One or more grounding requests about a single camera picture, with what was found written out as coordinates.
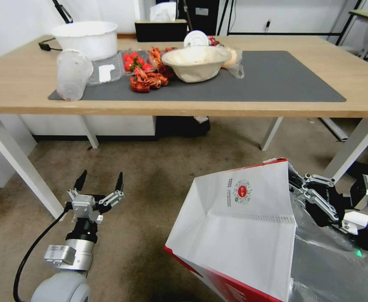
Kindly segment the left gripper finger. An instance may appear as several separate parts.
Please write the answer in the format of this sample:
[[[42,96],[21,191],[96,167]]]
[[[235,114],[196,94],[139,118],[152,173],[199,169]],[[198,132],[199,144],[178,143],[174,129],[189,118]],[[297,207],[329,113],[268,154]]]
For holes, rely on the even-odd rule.
[[[80,194],[80,191],[82,190],[85,180],[87,176],[87,170],[85,169],[83,173],[78,177],[74,183],[74,186],[72,189],[68,189],[67,193],[71,200],[73,200],[76,196]]]
[[[115,190],[99,201],[99,208],[112,208],[117,205],[125,197],[123,186],[123,172],[120,172]]]

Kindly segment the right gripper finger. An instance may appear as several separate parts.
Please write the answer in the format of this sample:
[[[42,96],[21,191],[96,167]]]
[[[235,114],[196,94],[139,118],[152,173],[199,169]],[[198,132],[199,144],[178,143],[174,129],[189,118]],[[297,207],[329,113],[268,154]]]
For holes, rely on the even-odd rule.
[[[314,189],[305,185],[296,187],[290,184],[290,193],[298,206],[307,213],[314,222],[339,222],[336,209],[320,196]]]
[[[317,174],[305,174],[304,183],[306,185],[324,185],[324,186],[334,186],[334,179],[330,179]]]

